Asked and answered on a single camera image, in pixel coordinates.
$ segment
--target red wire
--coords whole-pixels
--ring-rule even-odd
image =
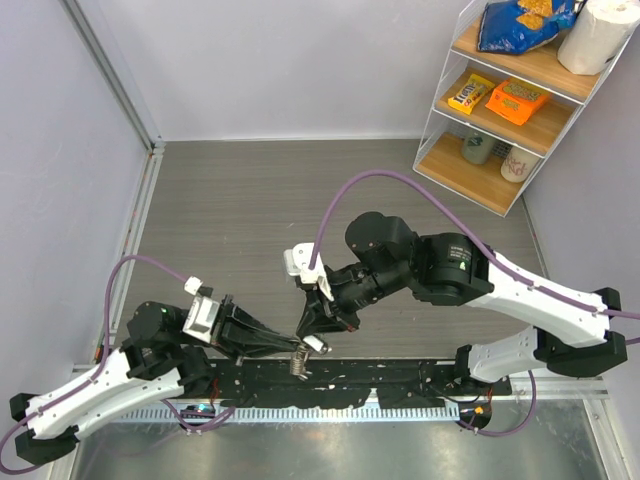
[[[218,395],[220,395],[220,389],[218,388],[218,379],[216,378],[213,381],[213,391],[211,392],[211,397],[209,397],[209,404],[213,406],[213,402],[215,401],[216,398],[218,398]]]

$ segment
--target orange package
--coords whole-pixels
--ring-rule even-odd
[[[524,125],[549,101],[551,94],[517,78],[498,85],[487,102],[487,108],[516,125]]]

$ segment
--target wall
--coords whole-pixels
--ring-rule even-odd
[[[2,2],[0,65],[4,434],[11,396],[87,362],[145,153],[58,2]]]
[[[640,33],[526,193],[554,280],[582,290],[620,290],[640,312]],[[616,318],[615,330],[640,336],[640,322]],[[640,444],[640,349],[606,375],[630,445]],[[640,456],[637,450],[636,474]]]
[[[100,5],[164,139],[212,140],[419,137],[467,3]]]

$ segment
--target blue chip bag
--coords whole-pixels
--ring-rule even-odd
[[[520,55],[553,40],[560,30],[572,27],[576,21],[574,0],[547,1],[553,13],[539,17],[543,24],[537,30],[518,21],[524,14],[535,13],[518,5],[518,0],[488,4],[478,35],[478,51]]]

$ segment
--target shelf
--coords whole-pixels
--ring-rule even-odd
[[[544,88],[583,103],[591,94],[600,75],[574,75],[558,62],[558,46],[551,42],[523,55],[478,52],[478,18],[452,46],[453,51],[530,80]]]
[[[485,72],[468,68],[456,82],[447,90],[436,103],[436,110],[449,115],[461,122],[468,122],[486,130],[508,143],[515,143],[521,147],[532,150],[541,156],[545,156],[562,129],[569,121],[576,106],[564,105],[554,101],[553,98],[538,110],[527,123],[518,126],[509,120],[502,118],[497,113],[486,107],[490,94],[484,96],[478,105],[472,110],[471,115],[466,115],[447,104],[447,99],[453,97],[462,88],[472,73],[476,73],[498,85],[501,80]]]
[[[462,142],[455,135],[443,133],[416,170],[495,213],[506,215],[522,184],[502,177],[502,159],[495,155],[484,165],[469,163],[460,153]]]

